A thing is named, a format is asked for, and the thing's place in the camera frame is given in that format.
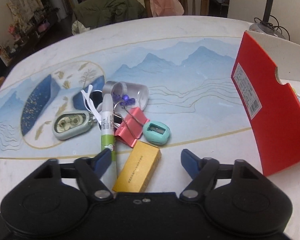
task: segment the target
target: lamp base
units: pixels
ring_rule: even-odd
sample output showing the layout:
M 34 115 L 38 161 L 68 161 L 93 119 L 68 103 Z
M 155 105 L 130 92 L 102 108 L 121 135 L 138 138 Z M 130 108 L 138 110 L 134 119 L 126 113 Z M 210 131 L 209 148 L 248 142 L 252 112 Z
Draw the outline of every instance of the lamp base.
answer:
M 271 36 L 276 36 L 278 38 L 286 39 L 279 31 L 271 29 L 262 23 L 254 23 L 250 25 L 249 30 L 259 32 L 259 33 L 266 33 Z

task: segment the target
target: small yellow box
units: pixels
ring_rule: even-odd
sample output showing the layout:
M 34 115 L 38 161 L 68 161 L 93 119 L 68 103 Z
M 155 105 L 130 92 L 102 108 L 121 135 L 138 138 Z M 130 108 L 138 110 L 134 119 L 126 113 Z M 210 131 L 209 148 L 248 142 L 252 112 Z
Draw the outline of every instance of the small yellow box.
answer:
M 144 192 L 160 158 L 159 148 L 137 141 L 112 190 Z

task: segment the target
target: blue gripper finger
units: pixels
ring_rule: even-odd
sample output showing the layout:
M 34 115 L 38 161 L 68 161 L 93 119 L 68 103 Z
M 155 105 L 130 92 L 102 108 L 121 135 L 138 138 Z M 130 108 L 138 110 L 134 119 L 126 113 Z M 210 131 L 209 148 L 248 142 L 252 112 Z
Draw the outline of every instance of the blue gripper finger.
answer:
M 182 150 L 181 164 L 192 179 L 194 179 L 200 172 L 200 161 L 201 159 L 188 149 Z
M 95 161 L 93 167 L 94 173 L 98 176 L 98 178 L 101 178 L 111 164 L 111 150 L 104 149 L 96 157 L 94 157 L 93 160 Z

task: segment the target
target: red cardboard box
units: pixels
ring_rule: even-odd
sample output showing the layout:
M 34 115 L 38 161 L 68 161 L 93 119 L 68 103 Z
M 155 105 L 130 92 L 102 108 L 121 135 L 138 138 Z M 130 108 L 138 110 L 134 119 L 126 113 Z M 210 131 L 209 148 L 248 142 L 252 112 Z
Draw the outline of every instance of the red cardboard box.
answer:
M 300 102 L 291 85 L 300 94 L 300 46 L 247 31 L 231 78 L 250 120 L 263 174 L 299 162 Z

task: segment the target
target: purple push pin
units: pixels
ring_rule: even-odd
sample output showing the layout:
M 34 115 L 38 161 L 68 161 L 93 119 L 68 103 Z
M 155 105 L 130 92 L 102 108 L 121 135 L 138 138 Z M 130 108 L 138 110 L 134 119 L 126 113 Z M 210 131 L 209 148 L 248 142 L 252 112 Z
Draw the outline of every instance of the purple push pin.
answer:
M 123 95 L 122 96 L 122 100 L 125 102 L 125 104 L 127 106 L 132 106 L 132 105 L 134 105 L 136 103 L 136 100 L 134 98 L 129 98 L 128 95 Z
M 119 102 L 121 100 L 120 95 L 116 95 L 115 93 L 112 94 L 112 99 L 115 103 Z

